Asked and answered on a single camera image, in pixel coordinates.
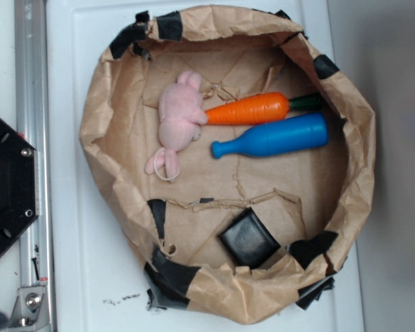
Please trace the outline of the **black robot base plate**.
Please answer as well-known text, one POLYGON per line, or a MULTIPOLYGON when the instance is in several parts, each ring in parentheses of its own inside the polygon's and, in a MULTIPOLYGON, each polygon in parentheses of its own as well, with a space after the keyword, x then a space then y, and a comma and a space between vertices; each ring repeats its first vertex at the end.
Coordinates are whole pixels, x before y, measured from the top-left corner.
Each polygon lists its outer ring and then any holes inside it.
POLYGON ((36 150, 0 118, 0 258, 38 217, 36 150))

